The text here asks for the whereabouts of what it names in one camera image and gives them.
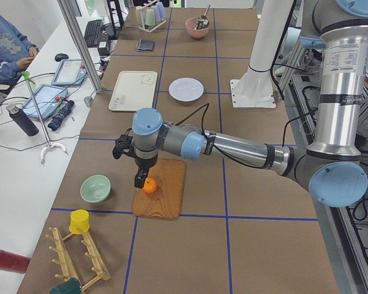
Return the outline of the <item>orange fruit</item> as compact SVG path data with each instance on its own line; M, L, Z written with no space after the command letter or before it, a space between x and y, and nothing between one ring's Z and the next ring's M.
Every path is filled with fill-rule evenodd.
M152 194L156 192L157 188L158 188L158 183L156 182L156 180L152 177L147 177L145 179L142 191L145 192L146 194Z

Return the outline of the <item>wooden tray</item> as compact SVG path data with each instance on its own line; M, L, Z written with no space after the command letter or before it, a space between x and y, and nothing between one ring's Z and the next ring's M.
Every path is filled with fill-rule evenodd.
M132 213L139 217L176 220L182 208L186 164L182 160L158 159L148 175L156 181L157 188L150 194L137 190Z

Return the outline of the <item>green bowl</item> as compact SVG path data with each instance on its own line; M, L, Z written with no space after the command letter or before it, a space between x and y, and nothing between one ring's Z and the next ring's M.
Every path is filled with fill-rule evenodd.
M80 187L81 198L88 203L104 201L111 191L111 183L104 175L93 175L84 180Z

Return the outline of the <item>white plate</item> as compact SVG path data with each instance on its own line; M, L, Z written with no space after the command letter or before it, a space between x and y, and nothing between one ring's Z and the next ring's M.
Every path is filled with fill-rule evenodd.
M169 85L169 94L177 101L191 102L204 93L203 84L194 78L178 78Z

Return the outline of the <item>folded navy umbrella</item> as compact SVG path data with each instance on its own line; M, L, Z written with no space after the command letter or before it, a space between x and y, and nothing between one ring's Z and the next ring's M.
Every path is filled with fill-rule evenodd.
M52 118L52 120L48 124L48 128L50 128L53 131L59 129L64 119L71 113L74 105L75 102L73 100L69 100L67 104L64 107L62 107L59 110L59 112Z

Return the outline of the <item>near blue teach pendant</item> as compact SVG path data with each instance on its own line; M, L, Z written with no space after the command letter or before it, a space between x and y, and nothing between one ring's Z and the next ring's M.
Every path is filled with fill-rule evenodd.
M67 94L67 88L47 84L42 84L36 89L34 97L43 120L54 114ZM39 119L32 97L23 104L23 111L29 118Z

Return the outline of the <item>blue teach pendant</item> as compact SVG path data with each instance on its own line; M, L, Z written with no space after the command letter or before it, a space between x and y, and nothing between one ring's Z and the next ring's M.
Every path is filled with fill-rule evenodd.
M34 97L43 120L54 114L67 94L67 88L47 84L42 84L36 89ZM29 118L39 119L32 97L23 104L23 111Z
M81 59L64 59L58 64L51 84L53 86L80 86L87 75Z

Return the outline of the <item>far blue teach pendant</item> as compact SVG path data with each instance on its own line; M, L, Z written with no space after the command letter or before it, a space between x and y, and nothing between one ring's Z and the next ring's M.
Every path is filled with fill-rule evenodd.
M53 86L80 86L87 75L81 59L64 59L58 64L51 84Z

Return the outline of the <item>dark folded cloth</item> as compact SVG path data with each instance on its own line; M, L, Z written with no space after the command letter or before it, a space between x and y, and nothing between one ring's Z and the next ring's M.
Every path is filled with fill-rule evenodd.
M136 50L140 52L153 51L154 48L155 48L155 42L152 40L140 39L136 45Z

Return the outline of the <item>black water bottle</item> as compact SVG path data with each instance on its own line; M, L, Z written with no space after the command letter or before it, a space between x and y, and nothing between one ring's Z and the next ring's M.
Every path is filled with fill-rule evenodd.
M9 116L20 127L20 129L28 136L35 136L39 130L36 125L27 117L26 113L18 108L15 104L6 106Z

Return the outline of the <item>black computer mouse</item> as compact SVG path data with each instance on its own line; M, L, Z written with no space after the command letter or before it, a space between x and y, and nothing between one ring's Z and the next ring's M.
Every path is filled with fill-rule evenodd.
M56 62L60 62L62 60L68 59L68 58L69 58L69 56L65 53L58 53L58 54L55 55L55 61Z

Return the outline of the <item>red cylinder cup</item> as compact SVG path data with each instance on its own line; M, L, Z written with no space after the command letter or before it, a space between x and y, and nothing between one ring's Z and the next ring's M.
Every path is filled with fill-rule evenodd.
M11 273L24 274L31 259L23 255L8 252L0 249L0 270Z

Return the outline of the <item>white cup rack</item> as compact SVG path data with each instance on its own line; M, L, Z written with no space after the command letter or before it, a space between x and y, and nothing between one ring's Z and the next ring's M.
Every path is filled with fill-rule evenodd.
M166 22L166 10L161 1L141 1L136 5L136 16L140 21L139 29L153 32Z

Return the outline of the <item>person in blue hoodie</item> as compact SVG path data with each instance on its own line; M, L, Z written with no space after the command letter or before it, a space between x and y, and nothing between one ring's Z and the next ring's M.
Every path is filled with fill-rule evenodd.
M0 84L16 84L38 53L37 46L0 15Z

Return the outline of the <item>aluminium frame post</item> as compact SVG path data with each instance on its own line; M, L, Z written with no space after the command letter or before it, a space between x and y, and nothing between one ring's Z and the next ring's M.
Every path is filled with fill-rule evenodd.
M80 26L78 24L72 5L68 0L57 0L57 3L67 24L67 28L77 48L77 51L85 64L86 71L91 80L93 88L96 94L99 94L102 91L102 84L96 73L93 60L91 58L86 42L84 41L83 34L80 30Z

